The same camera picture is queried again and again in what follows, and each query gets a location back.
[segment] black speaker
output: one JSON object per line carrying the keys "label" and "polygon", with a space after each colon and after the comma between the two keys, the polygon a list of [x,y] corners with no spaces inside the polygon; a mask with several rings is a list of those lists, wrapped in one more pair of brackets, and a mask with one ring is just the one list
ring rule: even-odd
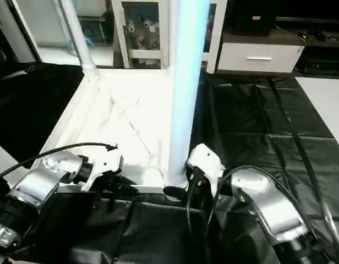
{"label": "black speaker", "polygon": [[230,12],[232,34],[267,36],[275,26],[278,0],[234,0]]}

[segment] white floor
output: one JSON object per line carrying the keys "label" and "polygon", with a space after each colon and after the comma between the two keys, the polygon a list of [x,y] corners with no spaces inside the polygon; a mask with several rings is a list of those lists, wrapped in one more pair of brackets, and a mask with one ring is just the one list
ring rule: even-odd
{"label": "white floor", "polygon": [[297,78],[339,144],[339,80]]}
{"label": "white floor", "polygon": [[[90,49],[90,53],[96,65],[113,66],[111,46],[95,46]],[[76,52],[69,52],[67,48],[39,47],[39,55],[46,63],[80,65]]]}

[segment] white pipe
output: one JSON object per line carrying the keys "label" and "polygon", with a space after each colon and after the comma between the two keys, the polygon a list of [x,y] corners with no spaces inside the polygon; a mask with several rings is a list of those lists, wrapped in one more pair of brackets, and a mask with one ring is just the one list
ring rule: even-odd
{"label": "white pipe", "polygon": [[85,41],[84,33],[81,29],[78,16],[73,6],[72,0],[59,0],[61,5],[61,11],[67,22],[67,27],[70,32],[75,49],[78,54],[80,64],[84,70],[85,75],[98,76],[99,72],[95,63],[91,59],[91,54],[88,48],[88,44]]}
{"label": "white pipe", "polygon": [[185,188],[185,163],[203,57],[210,0],[181,0],[174,64],[171,138],[166,185]]}

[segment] black tarp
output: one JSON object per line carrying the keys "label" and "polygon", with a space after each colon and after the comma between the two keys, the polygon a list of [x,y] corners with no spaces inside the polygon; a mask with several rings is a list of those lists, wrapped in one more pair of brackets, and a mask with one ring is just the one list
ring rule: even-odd
{"label": "black tarp", "polygon": [[80,66],[1,63],[0,145],[19,162],[39,153],[82,78]]}
{"label": "black tarp", "polygon": [[[314,167],[339,232],[339,146],[294,79],[273,81]],[[204,142],[227,168],[251,164],[288,181],[318,234],[331,241],[305,165],[265,79],[203,76],[192,146]],[[16,258],[39,263],[278,263],[246,205],[218,203],[210,250],[188,234],[182,203],[163,196],[106,196],[92,209],[89,194],[59,194],[31,247]],[[193,211],[196,233],[205,217]]]}

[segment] drawer handle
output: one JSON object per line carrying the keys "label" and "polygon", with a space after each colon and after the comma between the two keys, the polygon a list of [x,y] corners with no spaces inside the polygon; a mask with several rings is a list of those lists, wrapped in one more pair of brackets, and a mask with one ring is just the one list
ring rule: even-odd
{"label": "drawer handle", "polygon": [[269,57],[247,57],[249,61],[271,61],[272,58]]}

